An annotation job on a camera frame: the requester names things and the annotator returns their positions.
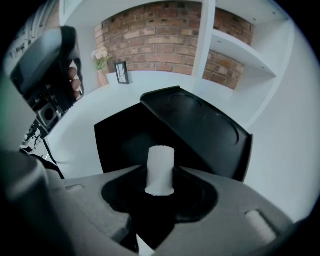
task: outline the picture frame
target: picture frame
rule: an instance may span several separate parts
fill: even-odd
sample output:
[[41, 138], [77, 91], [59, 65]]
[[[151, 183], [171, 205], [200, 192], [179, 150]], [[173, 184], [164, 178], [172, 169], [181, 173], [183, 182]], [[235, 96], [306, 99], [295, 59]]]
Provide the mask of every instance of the picture frame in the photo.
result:
[[114, 63], [114, 70], [116, 74], [116, 79], [118, 80], [118, 84], [128, 85], [128, 70], [127, 63], [125, 61]]

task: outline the shelf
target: shelf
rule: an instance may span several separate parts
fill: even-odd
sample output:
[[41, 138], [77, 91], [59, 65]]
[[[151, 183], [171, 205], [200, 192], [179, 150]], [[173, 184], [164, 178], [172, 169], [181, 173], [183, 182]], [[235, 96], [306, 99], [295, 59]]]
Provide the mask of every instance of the shelf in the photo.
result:
[[233, 13], [255, 26], [288, 19], [274, 2], [266, 0], [216, 0], [216, 7]]
[[219, 30], [213, 29], [212, 31], [210, 50], [276, 76], [274, 67], [259, 52], [239, 39]]

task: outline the hand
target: hand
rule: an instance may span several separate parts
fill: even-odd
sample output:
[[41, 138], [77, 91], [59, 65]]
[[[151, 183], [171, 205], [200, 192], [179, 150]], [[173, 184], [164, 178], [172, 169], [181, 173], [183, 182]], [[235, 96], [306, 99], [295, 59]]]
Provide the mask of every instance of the hand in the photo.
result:
[[69, 67], [68, 76], [69, 76], [71, 86], [73, 89], [74, 97], [76, 98], [76, 100], [78, 100], [81, 98], [80, 92], [79, 92], [80, 86], [81, 86], [81, 81], [79, 79], [75, 79], [78, 71], [76, 68], [70, 66], [71, 63], [72, 63], [72, 60], [68, 62], [68, 67]]

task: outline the black plastic panel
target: black plastic panel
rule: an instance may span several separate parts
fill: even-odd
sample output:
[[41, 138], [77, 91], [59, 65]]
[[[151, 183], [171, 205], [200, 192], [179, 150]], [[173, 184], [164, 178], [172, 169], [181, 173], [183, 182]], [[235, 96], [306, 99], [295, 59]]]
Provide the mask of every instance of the black plastic panel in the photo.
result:
[[206, 163], [141, 103], [94, 126], [104, 173], [146, 165], [149, 148], [163, 145], [175, 150], [174, 164], [212, 173]]
[[140, 102], [179, 136], [214, 174], [242, 181], [252, 136], [216, 107], [179, 86], [144, 94]]

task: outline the vase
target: vase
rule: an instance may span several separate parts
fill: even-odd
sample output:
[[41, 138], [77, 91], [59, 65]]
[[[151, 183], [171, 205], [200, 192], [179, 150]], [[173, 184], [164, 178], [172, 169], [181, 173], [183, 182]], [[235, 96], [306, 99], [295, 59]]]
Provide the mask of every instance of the vase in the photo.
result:
[[108, 84], [108, 82], [107, 82], [107, 78], [106, 78], [104, 71], [98, 70], [97, 74], [98, 74], [98, 85], [100, 87], [106, 86]]

